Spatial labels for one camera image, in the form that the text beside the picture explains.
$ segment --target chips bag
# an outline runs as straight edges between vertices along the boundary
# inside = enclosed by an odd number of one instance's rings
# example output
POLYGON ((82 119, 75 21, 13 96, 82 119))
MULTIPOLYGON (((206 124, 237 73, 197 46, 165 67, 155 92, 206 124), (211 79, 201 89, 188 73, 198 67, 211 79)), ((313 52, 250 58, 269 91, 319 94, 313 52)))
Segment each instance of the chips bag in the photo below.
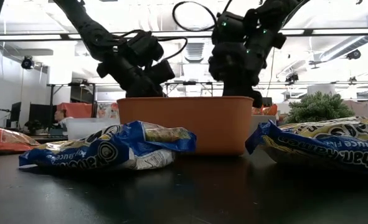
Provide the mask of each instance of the chips bag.
POLYGON ((22 153, 38 145, 37 141, 25 134, 0 128, 0 154, 22 153))
POLYGON ((261 108, 252 108, 253 115, 270 115, 274 116, 278 112, 278 106, 276 104, 272 106, 262 106, 261 108))
POLYGON ((257 146, 278 163, 368 172, 368 118, 261 123, 246 142, 249 153, 257 146))
POLYGON ((196 136, 184 128, 135 121, 102 129, 84 139, 40 145, 19 156, 19 165, 90 169, 155 169, 174 152, 193 152, 196 136))

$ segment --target ceiling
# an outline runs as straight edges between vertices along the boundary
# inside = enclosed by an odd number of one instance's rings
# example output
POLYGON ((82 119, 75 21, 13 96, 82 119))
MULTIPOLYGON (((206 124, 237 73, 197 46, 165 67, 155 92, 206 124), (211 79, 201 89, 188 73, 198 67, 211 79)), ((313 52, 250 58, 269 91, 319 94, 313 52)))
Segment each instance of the ceiling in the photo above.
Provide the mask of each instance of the ceiling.
MULTIPOLYGON (((152 31, 179 30, 172 21, 174 0, 118 0, 103 2, 85 0, 87 13, 110 32, 126 32, 133 29, 152 31)), ((197 1, 210 8, 213 13, 221 12, 227 0, 197 1)), ((368 27, 368 0, 356 4, 356 0, 310 0, 285 26, 297 28, 343 28, 368 27)), ((244 15, 259 0, 233 0, 229 11, 244 15)), ((177 10, 178 20, 187 27, 206 27, 212 23, 210 16, 201 8, 183 5, 177 10)), ((53 34, 76 33, 55 3, 49 0, 5 0, 0 15, 0 34, 53 34)), ((208 74, 207 59, 213 45, 209 39, 189 39, 191 47, 201 52, 193 55, 190 50, 170 59, 177 79, 212 81, 208 74), (186 58, 203 58, 201 63, 189 63, 186 58)), ((74 78, 86 78, 93 82, 115 82, 110 77, 100 79, 96 73, 97 61, 92 59, 82 42, 8 42, 5 46, 10 54, 21 55, 25 50, 60 50, 64 45, 75 46, 72 58, 74 78)), ((173 54, 182 45, 181 41, 163 42, 165 56, 173 54)), ((34 60, 52 65, 54 55, 35 54, 34 60)), ((281 50, 275 49, 267 59, 268 67, 260 74, 261 82, 283 82, 287 75, 297 73, 300 81, 346 81, 356 76, 357 80, 368 80, 368 38, 364 37, 289 37, 281 50), (358 49, 362 57, 357 60, 343 59, 349 52, 358 49)), ((306 86, 290 88, 293 93, 304 93, 306 86)), ((368 86, 357 85, 358 92, 368 92, 368 86)), ((259 85, 264 95, 281 98, 287 90, 284 85, 259 85)))

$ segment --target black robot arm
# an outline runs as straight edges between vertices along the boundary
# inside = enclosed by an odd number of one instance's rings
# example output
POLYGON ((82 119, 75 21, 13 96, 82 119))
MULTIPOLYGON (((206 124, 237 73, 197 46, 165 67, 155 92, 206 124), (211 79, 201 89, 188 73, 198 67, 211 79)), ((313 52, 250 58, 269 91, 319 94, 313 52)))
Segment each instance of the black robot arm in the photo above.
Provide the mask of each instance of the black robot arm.
POLYGON ((209 72, 224 82, 224 96, 249 96, 254 107, 262 106, 260 92, 252 87, 258 85, 258 74, 267 67, 272 47, 280 49, 286 41, 279 30, 308 1, 266 0, 245 17, 227 11, 217 15, 209 72))
POLYGON ((175 77, 167 60, 152 66, 164 53, 151 32, 133 30, 117 36, 109 33, 85 11, 84 1, 54 0, 80 34, 90 55, 100 61, 101 78, 110 74, 127 97, 164 96, 161 83, 175 77), (128 34, 137 33, 128 40, 128 34))

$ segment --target white container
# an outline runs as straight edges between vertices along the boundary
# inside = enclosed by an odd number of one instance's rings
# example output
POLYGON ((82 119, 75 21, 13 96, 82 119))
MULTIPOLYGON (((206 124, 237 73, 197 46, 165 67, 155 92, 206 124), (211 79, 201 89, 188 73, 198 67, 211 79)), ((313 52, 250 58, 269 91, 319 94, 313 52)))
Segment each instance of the white container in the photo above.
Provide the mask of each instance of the white container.
POLYGON ((252 115, 252 124, 250 125, 250 135, 254 133, 254 131, 258 128, 258 124, 260 123, 268 123, 273 121, 276 124, 276 116, 270 115, 252 115))
POLYGON ((67 137, 69 140, 85 138, 103 128, 120 124, 113 118, 70 118, 66 119, 67 137))

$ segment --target orange plastic bin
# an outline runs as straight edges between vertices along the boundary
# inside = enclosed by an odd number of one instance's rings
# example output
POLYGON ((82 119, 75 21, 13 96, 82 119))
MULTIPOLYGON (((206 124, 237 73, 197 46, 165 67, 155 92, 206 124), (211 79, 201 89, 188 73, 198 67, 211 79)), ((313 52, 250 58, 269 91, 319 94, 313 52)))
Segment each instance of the orange plastic bin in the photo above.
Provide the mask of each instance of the orange plastic bin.
POLYGON ((196 154, 242 155, 250 134, 253 99, 244 96, 125 98, 117 103, 122 124, 138 120, 192 131, 196 154))

